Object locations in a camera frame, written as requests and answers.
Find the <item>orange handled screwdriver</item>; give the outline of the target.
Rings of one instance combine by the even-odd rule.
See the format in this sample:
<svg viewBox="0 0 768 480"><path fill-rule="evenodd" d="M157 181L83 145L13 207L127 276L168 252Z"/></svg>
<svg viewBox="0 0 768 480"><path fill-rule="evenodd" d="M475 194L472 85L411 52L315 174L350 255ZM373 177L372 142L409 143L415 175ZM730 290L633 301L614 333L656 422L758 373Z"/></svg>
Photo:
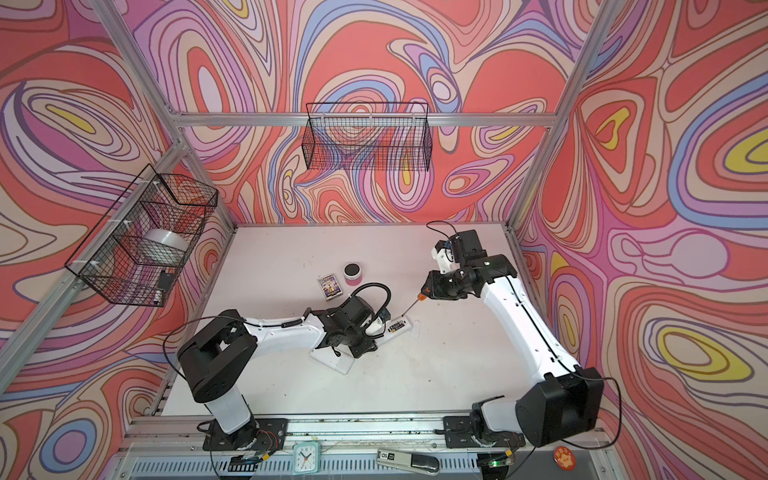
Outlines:
<svg viewBox="0 0 768 480"><path fill-rule="evenodd" d="M420 302L427 299L427 297L424 294L419 294L417 298L411 303L411 305L406 308L406 310L401 314L401 317L405 317L416 305L418 305Z"/></svg>

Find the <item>white remote control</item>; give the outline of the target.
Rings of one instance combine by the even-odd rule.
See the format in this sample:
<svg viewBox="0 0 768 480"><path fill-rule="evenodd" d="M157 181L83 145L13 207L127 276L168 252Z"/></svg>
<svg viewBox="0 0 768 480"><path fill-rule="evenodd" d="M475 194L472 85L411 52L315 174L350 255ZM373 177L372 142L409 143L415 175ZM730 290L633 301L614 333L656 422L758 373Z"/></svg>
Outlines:
<svg viewBox="0 0 768 480"><path fill-rule="evenodd" d="M413 323L406 316L402 316L396 320L391 320L378 334L378 337L375 339L376 344L384 345L405 334L410 333L412 329Z"/></svg>

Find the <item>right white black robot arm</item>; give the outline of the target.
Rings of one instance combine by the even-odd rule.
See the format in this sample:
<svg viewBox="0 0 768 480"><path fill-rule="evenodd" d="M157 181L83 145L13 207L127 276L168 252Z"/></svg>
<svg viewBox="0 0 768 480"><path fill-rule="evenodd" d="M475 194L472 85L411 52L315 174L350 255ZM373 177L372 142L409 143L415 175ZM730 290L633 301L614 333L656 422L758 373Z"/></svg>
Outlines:
<svg viewBox="0 0 768 480"><path fill-rule="evenodd" d="M516 400L500 396L482 403L485 426L518 431L534 447L573 447L578 436L593 431L609 379L594 367L583 367L557 340L512 262L503 254L488 254L474 230L445 234L431 256L438 267L428 273L422 296L437 301L480 299L522 360L527 392Z"/></svg>

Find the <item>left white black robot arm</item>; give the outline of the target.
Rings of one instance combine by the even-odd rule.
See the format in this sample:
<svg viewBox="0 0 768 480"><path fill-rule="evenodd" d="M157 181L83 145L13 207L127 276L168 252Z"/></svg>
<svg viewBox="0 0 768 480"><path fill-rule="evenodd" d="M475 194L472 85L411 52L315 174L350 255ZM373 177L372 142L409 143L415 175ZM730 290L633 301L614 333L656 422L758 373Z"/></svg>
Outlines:
<svg viewBox="0 0 768 480"><path fill-rule="evenodd" d="M356 359L378 349L387 335L392 293L380 282L353 290L338 307L307 309L300 317L264 321L242 316L236 309L203 321L176 352L169 366L184 379L194 401L213 416L206 430L206 450L252 448L265 432L256 420L237 382L251 360L273 352L306 350L309 356L333 371L346 375Z"/></svg>

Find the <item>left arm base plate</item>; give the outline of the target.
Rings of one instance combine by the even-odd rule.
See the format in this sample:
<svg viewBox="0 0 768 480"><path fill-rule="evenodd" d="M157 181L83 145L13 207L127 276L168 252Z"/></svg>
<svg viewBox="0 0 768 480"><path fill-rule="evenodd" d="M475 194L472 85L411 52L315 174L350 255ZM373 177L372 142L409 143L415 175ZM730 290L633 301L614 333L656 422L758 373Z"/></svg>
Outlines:
<svg viewBox="0 0 768 480"><path fill-rule="evenodd" d="M205 451L255 451L274 453L282 450L288 427L287 418L253 418L234 433L225 433L219 422L212 420L205 430Z"/></svg>

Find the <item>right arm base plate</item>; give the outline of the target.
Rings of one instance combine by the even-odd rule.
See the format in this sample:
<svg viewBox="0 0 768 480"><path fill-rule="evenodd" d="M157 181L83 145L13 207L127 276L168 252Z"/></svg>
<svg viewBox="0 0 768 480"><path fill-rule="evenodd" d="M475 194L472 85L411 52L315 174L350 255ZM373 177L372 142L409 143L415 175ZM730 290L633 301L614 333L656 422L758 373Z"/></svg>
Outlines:
<svg viewBox="0 0 768 480"><path fill-rule="evenodd" d="M526 445L521 433L491 430L482 419L471 415L445 416L442 427L435 433L442 435L451 449L511 448L515 451Z"/></svg>

